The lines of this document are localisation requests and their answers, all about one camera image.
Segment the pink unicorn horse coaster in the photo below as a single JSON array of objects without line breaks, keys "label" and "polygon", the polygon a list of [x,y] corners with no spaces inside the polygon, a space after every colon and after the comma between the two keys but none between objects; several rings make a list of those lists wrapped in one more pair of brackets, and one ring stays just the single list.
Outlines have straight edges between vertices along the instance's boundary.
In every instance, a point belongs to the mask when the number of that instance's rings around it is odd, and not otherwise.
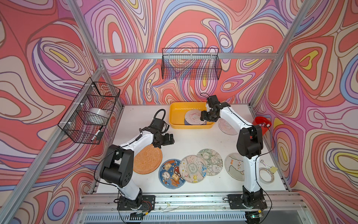
[{"label": "pink unicorn horse coaster", "polygon": [[201,111],[200,110],[190,110],[185,113],[184,119],[191,120],[193,125],[206,125],[206,121],[200,119]]}]

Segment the white doodle pastel coaster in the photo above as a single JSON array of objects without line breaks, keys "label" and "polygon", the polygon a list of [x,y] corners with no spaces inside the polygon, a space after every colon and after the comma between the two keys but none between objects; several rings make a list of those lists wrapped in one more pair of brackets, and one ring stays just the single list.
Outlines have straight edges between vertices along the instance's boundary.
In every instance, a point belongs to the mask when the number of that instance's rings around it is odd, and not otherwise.
[{"label": "white doodle pastel coaster", "polygon": [[181,160],[179,172],[186,182],[199,183],[207,176],[207,166],[197,155],[188,155]]}]

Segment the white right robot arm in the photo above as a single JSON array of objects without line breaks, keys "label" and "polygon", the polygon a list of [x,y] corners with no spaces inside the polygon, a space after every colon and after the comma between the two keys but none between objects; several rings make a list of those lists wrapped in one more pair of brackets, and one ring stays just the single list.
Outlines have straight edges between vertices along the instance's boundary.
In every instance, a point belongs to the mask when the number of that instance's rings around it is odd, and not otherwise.
[{"label": "white right robot arm", "polygon": [[208,96],[206,110],[201,112],[200,120],[216,122],[219,118],[224,119],[239,134],[236,148],[243,156],[245,175],[241,201],[246,208],[253,208],[255,203],[264,200],[256,163],[263,149],[262,128],[246,121],[229,103],[220,102],[215,95]]}]

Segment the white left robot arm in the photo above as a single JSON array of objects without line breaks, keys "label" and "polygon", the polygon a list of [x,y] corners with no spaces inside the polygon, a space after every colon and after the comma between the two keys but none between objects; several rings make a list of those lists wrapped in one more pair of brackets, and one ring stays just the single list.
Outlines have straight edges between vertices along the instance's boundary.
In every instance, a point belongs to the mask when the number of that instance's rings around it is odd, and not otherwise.
[{"label": "white left robot arm", "polygon": [[107,150],[107,156],[103,159],[99,177],[107,184],[115,186],[121,201],[129,202],[134,207],[139,207],[143,201],[143,193],[132,180],[134,157],[145,147],[153,145],[162,146],[174,144],[174,137],[167,133],[169,125],[159,118],[153,118],[151,124],[139,130],[139,135],[127,143],[111,145]]}]

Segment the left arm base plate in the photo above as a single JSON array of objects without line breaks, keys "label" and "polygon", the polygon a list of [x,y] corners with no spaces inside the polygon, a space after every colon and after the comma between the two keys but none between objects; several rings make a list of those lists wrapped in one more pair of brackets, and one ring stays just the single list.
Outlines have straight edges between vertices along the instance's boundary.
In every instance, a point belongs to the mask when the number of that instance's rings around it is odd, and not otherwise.
[{"label": "left arm base plate", "polygon": [[152,211],[155,209],[155,195],[139,195],[135,200],[123,196],[114,200],[118,211]]}]

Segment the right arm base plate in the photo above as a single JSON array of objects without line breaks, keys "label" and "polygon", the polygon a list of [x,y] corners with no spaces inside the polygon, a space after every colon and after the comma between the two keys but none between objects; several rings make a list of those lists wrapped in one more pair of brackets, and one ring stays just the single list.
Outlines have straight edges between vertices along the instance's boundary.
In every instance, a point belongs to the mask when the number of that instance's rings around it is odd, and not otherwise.
[{"label": "right arm base plate", "polygon": [[268,208],[266,200],[260,192],[258,194],[229,194],[227,201],[232,210],[264,210]]}]

